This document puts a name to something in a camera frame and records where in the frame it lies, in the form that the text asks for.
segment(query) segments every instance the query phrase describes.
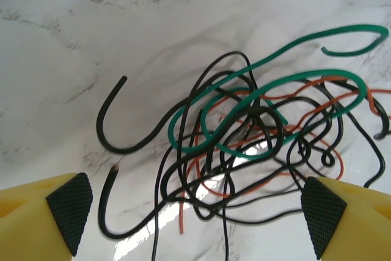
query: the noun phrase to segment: white marble surface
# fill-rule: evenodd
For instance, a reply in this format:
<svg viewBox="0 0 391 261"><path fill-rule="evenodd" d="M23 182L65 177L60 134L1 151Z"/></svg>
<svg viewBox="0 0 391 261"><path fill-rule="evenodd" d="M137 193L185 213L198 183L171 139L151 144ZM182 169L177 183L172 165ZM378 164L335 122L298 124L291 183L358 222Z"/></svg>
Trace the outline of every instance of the white marble surface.
<svg viewBox="0 0 391 261"><path fill-rule="evenodd" d="M108 223L126 230L152 208L158 162L167 147L163 131L141 152L121 158L104 151L95 134L98 110L122 75L129 80L106 119L111 142L128 145L147 134L213 59L244 51L252 62L309 32L351 23L390 28L391 0L0 0L0 188L66 172L86 172L94 202L75 260L149 260L154 227L129 240L105 239L97 202L112 163L121 161ZM355 34L315 41L256 71L263 83L298 70L332 67L358 73L370 86L391 87L391 41L364 56L333 59L320 46L349 50L372 40ZM231 62L220 68L242 66ZM379 100L391 112L390 99ZM380 127L367 105L353 113L374 134ZM362 185L378 162L346 123L339 146L344 181ZM386 160L389 141L378 143ZM391 193L387 168L374 189ZM283 186L283 180L276 186ZM259 219L299 206L299 196L241 210ZM177 206L161 217L157 260L223 260L219 220L200 222L186 210L179 236ZM315 260L302 215L260 227L230 225L231 261Z"/></svg>

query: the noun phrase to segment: textured rubber grip pad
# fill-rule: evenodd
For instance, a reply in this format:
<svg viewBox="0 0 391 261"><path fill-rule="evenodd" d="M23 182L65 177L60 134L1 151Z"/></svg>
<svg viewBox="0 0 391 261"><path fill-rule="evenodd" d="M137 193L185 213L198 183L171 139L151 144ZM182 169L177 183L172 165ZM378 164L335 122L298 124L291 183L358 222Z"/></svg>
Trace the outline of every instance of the textured rubber grip pad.
<svg viewBox="0 0 391 261"><path fill-rule="evenodd" d="M309 177L301 194L301 206L319 260L337 229L346 202L315 177Z"/></svg>
<svg viewBox="0 0 391 261"><path fill-rule="evenodd" d="M46 201L62 238L75 256L92 203L92 190L87 175L77 174L47 196Z"/></svg>

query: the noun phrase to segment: wire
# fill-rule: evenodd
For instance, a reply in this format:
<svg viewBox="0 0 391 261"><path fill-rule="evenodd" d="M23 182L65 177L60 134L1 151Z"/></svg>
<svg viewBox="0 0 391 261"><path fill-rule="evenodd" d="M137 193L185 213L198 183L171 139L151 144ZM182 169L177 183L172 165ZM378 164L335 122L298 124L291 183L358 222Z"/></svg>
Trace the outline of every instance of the wire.
<svg viewBox="0 0 391 261"><path fill-rule="evenodd" d="M294 208L286 210L261 220L237 219L231 217L229 211L253 205L258 201L272 197L291 194L302 189L302 184L306 182L310 175L324 176L324 170L334 169L335 161L339 162L339 173L336 179L341 179L344 173L343 159L335 150L343 139L343 115L347 115L353 124L371 145L375 154L379 158L379 170L369 179L364 186L369 187L377 180L385 169L385 161L380 150L376 147L371 137L359 125L358 121L350 113L363 99L368 100L371 112L379 116L382 121L380 133L374 136L375 139L383 139L389 131L389 119L381 104L373 98L373 94L391 94L388 89L371 89L357 75L345 70L312 70L308 72L295 73L290 76L279 78L267 84L258 86L253 70L277 58L289 49L309 40L324 38L348 32L372 32L379 34L367 47L350 52L329 51L324 47L322 52L328 56L356 56L366 53L387 38L389 32L386 28L370 24L345 26L317 32L298 38L295 41L283 46L268 57L251 64L245 54L239 51L232 51L222 55L212 62L200 78L195 82L189 95L179 101L174 107L163 115L156 127L146 135L141 141L129 147L115 147L109 143L103 131L103 122L109 107L126 82L126 76L112 89L111 93L104 101L97 117L97 136L102 146L116 154L130 154L146 146L155 138L167 122L168 140L171 146L163 155L161 164L156 176L154 188L154 209L137 225L127 232L111 232L106 226L106 209L111 189L119 172L119 165L114 165L108 173L104 183L98 207L98 225L103 235L108 238L119 240L130 237L140 231L150 221L155 223L155 235L152 248L152 261L156 260L159 238L159 212L163 207L171 202L179 202L179 226L180 233L184 232L183 204L192 205L196 215L203 221L209 221L214 217L222 219L225 260L229 258L229 237L227 232L227 221L235 224L259 225L275 221L281 217L301 212L301 209ZM231 71L225 70L213 74L210 78L206 76L213 68L224 59L232 56L239 56L244 59L246 67ZM238 79L244 83L243 87L225 89L228 82ZM270 96L268 92L276 87L288 83L304 83L302 87L290 94L280 96ZM348 92L337 97L331 95L326 88L326 83L335 84ZM316 89L324 94L327 102L321 104L316 100L306 97L302 92L306 89ZM188 122L192 107L206 95L215 92L216 95L209 99L199 111L195 122ZM353 97L348 105L343 106L340 102L348 97ZM235 105L227 113L220 113L219 125L216 128L208 126L208 116L218 107L227 101L234 101ZM294 105L295 103L306 103L312 109L305 113L297 122L289 122L281 113L281 107ZM333 130L333 121L337 122L337 136L333 142L327 143L325 137ZM179 132L175 134L175 126L179 123ZM192 125L192 131L185 133L186 126ZM258 149L256 155L249 154L249 150ZM176 158L171 161L170 154L175 152ZM318 152L321 154L321 168L315 167L312 155ZM236 159L242 158L240 164ZM265 162L274 161L274 169L266 168ZM246 183L245 186L238 184L238 172L248 168L255 168L259 172L257 179ZM168 190L168 183L172 177L180 179L180 185L174 190ZM238 204L233 201L242 199L245 195L258 193L265 185L277 178L290 178L292 184L288 191L276 191L266 195L256 196L250 200L245 200ZM208 187L207 181L221 181L222 192ZM206 189L216 197L214 202L205 202L199 195L199 189Z"/></svg>

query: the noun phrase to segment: orange wire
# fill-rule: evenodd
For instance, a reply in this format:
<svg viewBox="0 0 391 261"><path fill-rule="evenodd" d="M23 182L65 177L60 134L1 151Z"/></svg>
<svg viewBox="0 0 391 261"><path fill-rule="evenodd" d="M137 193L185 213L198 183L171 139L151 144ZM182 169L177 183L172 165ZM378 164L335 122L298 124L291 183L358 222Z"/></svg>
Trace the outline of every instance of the orange wire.
<svg viewBox="0 0 391 261"><path fill-rule="evenodd" d="M263 99L268 99L268 100L278 100L278 99L284 99L284 98L291 98L291 97L294 97L296 96L298 93L302 92L304 89L310 87L310 86L314 86L316 84L319 84L319 83L323 83L325 81L346 81L346 78L344 77L340 77L340 76L328 76L328 77L324 77L324 78L320 78L320 79L317 79L317 80L314 80L312 82L309 82L307 83L306 85L300 87L297 91L293 92L292 94L288 94L288 95L282 95L282 96L278 96L278 97L269 97L269 96L266 96L266 95L261 95L260 98L263 98ZM249 91L246 91L246 90L243 90L243 91L237 91L235 92L235 95L243 95L243 94L248 94ZM377 116L379 116L376 108L375 108L375 103L373 101L373 96L372 96L372 93L381 93L381 94L391 94L391 90L387 90L387 89L369 89L369 87L367 87L367 97L368 97L368 102L369 102L369 107L371 109L371 112L376 114ZM346 93L346 94L342 94L338 97L335 97L334 99L330 100L329 102L315 108L314 110L312 111L309 111L308 113L304 114L304 116L300 119L300 121L295 125L295 126L292 126L292 125L289 125L287 126L286 128L290 128L290 131L294 131L294 130L297 130L297 129L301 129L300 125L301 123L303 123L303 121L305 120L306 117L308 117L309 115L311 114L314 114L314 113L317 113L317 112L320 112L322 111L323 109L329 107L330 105L333 105L334 103L336 103L337 101L341 100L341 99L344 99L344 98L347 98L347 97L350 97L350 96L353 96L355 94L358 94L358 90L355 90L355 91L352 91L350 93ZM221 100L219 100L215 105L213 105L210 109L213 110L214 108L216 108L217 106L219 106L220 104L222 104L224 101L228 100L230 97L224 97L222 98ZM314 133L310 133L314 138L317 137L316 134ZM256 138L259 138L263 136L263 133L260 133L258 134L257 136L255 137L252 137L250 139L246 139L246 140L243 140L241 142L238 142L238 143L235 143L235 144L232 144L230 145L229 147L237 147L239 145L243 145L244 143L246 142L250 142ZM322 144L324 144L325 146L327 147L330 147L330 145L325 141L325 140L320 140L320 142ZM197 146L198 145L198 135L195 136L194 138L194 145ZM340 173L338 175L338 177L336 178L337 180L341 179L342 176L343 176L343 173L345 171L345 167L344 167L344 164L343 164L343 160L342 160L342 157L341 155L336 151L336 150L332 150L333 153L335 153L335 155L337 156L339 162L340 162ZM196 166L196 169L197 169L197 176L198 178L201 177L201 174L200 174L200 166L199 166L199 161L201 158L205 157L206 154L203 154L203 155L200 155L198 156L197 158L195 158L193 160L193 162L189 165L188 167L188 170L186 171L186 178L189 176L190 172L191 172L191 169ZM278 176L283 176L283 175L290 175L289 173L281 173L280 175ZM248 191L246 194L249 194L251 192L254 192L255 190L267 185L271 180L267 181L266 183L263 183L257 187L255 187L254 189L251 189L250 191ZM221 196L221 197L229 197L230 195L229 194L221 194L221 193L217 193L215 191L213 191L212 189L209 189L209 187L207 187L204 182L202 183L202 185L212 194L214 194L215 196ZM185 196L185 192L181 192L181 196L184 197ZM183 231L184 231L184 228L183 228L183 202L180 202L180 211L179 211L179 222L180 222L180 233L183 234Z"/></svg>

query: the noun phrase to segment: green wire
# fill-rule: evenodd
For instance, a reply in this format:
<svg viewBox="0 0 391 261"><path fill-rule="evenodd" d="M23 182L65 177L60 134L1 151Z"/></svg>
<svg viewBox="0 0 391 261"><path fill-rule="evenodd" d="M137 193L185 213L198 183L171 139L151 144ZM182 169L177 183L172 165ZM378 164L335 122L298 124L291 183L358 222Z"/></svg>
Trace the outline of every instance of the green wire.
<svg viewBox="0 0 391 261"><path fill-rule="evenodd" d="M284 47L282 47L281 49L279 49L276 52L272 53L268 57L266 57L266 58L264 58L264 59L262 59L262 60L260 60L260 61L258 61L256 63L252 64L251 66L243 68L241 70L238 70L237 72L234 72L231 75L228 75L226 78L222 79L221 81L212 84L210 87L205 89L200 95L196 96L195 99L192 100L191 105L193 105L194 103L199 101L201 98L203 98L204 96L206 96L209 93L211 93L212 91L214 91L216 88L221 87L226 82L229 82L232 79L236 78L237 76L242 75L242 74L244 74L244 73L246 73L246 72L248 72L250 70L253 70L253 69L257 68L257 67L260 67L260 66L264 65L267 62L270 62L271 60L277 58L278 56L280 56L284 52L292 49L293 47L295 47L295 46L297 46L297 45L299 45L301 43L304 43L304 42L309 41L309 40L315 40L315 39L319 39L319 38L325 38L325 37L329 37L329 36L332 36L332 35L345 34L345 33L349 33L349 32L372 32L372 33L378 33L379 37L377 39L375 39L367 47L365 47L365 48L363 48L361 50L357 50L357 51L335 52L335 51L329 51L325 47L322 47L321 51L324 54L328 55L328 56L338 56L338 57L356 56L356 55L360 55L360 54L366 53L366 52L372 50L373 48L375 48L380 43L382 43L388 37L388 34L389 34L387 28L382 27L382 26L377 26L377 25L372 25L372 24L357 24L357 25L344 26L344 27L339 27L339 28L330 29L330 30L326 30L326 31L316 32L316 33L312 33L312 34L303 36L303 37L298 38L298 39L292 41L291 43L285 45ZM230 117L234 116L237 111L239 111L239 110L243 109L244 107L246 107L247 105L249 105L251 103L251 101L253 101L254 98L259 97L259 95L263 95L267 91L269 91L270 89L272 89L274 87L277 87L277 86L280 86L280 85L283 85L283 84L286 84L286 83L290 83L290 82L295 81L297 79L311 78L311 77L320 76L320 75L324 75L324 76L335 76L335 75L344 76L344 77L346 77L348 79L353 80L356 83L357 87L359 88L359 94L358 94L357 98L350 105L345 107L343 110L340 110L340 111L337 111L336 113L334 113L332 118L339 117L339 116L343 115L344 113L352 110L354 107L356 107L365 98L365 96L367 94L367 87L366 87L364 81L362 79L360 79L357 75L355 75L355 74L353 74L351 72L347 72L347 71L344 71L344 70L313 70L313 71L309 71L309 72L298 73L298 74L295 74L295 75L291 75L291 76L287 76L287 77L284 77L284 78L277 79L277 80L275 80L273 82L270 82L269 84L259 88L258 90L252 92L248 97L246 97L245 99L240 101L230 111L230 113L227 115L227 117L222 121L220 126L216 129L215 133L217 133L224 126L224 124L226 123L227 119L229 119ZM205 111L203 112L203 116L202 116L202 119L201 119L201 127L202 127L202 131L203 131L203 133L204 133L204 135L206 137L206 141L204 141L202 144L200 144L198 146L194 146L194 147L191 147L191 148L183 147L182 148L182 152L190 153L190 152L194 152L194 151L196 151L198 149L201 149L202 147L207 145L210 142L211 139L214 138L214 135L213 134L211 135L207 131L207 128L206 128L206 114L207 114L208 110L215 104L215 102L218 101L217 97L221 98L221 95L216 96L214 99L212 99L211 101L208 102L208 104L206 105L206 108L204 109ZM168 127L168 138L169 138L169 141L170 141L171 146L173 148L177 148L178 147L177 141L176 141L175 136L174 136L174 128L175 128L175 124L177 123L178 119L182 116L183 111L184 111L184 107L179 109L174 114L172 120L170 121L169 127ZM289 137L285 138L284 144L286 144L287 142L293 140L297 136L298 136L298 133L295 133L295 134L292 134ZM222 146L220 144L218 144L217 146L221 150L226 151L227 153L230 153L230 154L235 155L235 156L245 157L245 158L248 158L248 159L263 158L264 156L267 156L268 153L269 153L269 152L266 152L266 153L264 153L262 155L250 156L250 155L245 155L243 153L235 152L234 150L230 150L226 146Z"/></svg>

